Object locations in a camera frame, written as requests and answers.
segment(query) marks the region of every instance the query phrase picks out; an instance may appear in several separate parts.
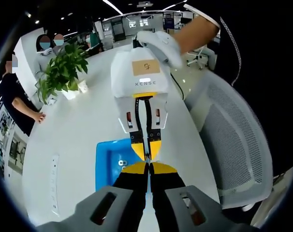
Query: window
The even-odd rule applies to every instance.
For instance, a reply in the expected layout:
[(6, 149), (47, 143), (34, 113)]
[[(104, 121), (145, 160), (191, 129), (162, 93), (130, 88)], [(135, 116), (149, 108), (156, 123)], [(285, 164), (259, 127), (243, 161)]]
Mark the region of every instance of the window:
[(140, 19), (140, 26), (148, 26), (148, 20), (147, 19)]
[(135, 28), (136, 27), (136, 21), (129, 21), (129, 28)]

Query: potted plant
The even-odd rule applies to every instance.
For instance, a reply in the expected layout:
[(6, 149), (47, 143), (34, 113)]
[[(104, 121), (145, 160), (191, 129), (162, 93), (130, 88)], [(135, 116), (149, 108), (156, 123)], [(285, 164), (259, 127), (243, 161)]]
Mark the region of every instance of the potted plant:
[(79, 93), (77, 70), (87, 74), (87, 64), (81, 46), (66, 45), (65, 53), (50, 60), (44, 72), (46, 77), (39, 80), (38, 97), (41, 95), (44, 104), (50, 95), (57, 96), (56, 91), (61, 91), (67, 99), (74, 98)]

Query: orange label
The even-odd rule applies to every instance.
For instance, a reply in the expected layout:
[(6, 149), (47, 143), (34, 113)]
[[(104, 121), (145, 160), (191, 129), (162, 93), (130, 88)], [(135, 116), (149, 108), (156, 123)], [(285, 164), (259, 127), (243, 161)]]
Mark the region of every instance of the orange label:
[(156, 59), (133, 61), (132, 70), (134, 76), (161, 72), (160, 64)]

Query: person's hand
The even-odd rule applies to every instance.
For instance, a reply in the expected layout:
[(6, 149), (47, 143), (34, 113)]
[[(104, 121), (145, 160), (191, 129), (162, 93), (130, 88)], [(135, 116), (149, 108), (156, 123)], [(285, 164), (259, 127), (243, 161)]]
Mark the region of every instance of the person's hand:
[(36, 122), (42, 123), (45, 119), (45, 114), (41, 112), (35, 112), (32, 117)]

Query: gray chair back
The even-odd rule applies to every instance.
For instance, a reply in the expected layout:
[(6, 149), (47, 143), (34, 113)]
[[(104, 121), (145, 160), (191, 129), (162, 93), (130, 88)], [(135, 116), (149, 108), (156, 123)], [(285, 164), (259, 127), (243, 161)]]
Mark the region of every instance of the gray chair back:
[(246, 101), (206, 71), (185, 99), (209, 157), (222, 208), (267, 198), (272, 160), (263, 129)]

